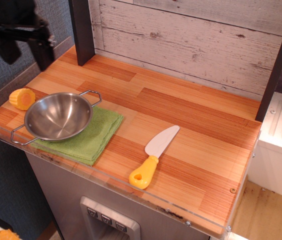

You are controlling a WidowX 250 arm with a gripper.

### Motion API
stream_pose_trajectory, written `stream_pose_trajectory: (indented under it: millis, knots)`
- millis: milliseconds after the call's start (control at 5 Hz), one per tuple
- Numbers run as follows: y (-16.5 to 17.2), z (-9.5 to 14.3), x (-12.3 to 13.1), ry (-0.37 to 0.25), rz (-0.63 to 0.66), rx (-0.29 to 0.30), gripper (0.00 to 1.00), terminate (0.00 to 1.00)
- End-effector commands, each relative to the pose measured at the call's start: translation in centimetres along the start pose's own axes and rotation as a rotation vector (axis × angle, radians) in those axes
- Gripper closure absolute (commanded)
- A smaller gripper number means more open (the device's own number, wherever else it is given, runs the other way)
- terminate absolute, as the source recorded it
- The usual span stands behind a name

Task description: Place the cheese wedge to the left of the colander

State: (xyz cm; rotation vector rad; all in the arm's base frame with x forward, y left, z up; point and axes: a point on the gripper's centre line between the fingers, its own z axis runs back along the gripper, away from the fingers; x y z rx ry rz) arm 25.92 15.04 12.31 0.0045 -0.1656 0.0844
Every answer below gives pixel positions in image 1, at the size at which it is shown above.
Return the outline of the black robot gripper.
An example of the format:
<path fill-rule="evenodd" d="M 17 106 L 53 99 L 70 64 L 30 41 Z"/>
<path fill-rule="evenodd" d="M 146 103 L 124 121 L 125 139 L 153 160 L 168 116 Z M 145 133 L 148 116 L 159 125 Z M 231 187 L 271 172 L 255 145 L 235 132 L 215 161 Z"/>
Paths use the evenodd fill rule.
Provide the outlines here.
<path fill-rule="evenodd" d="M 21 56 L 16 41 L 27 42 L 41 71 L 55 60 L 54 36 L 36 14 L 33 0 L 0 0 L 0 57 L 9 65 Z"/>

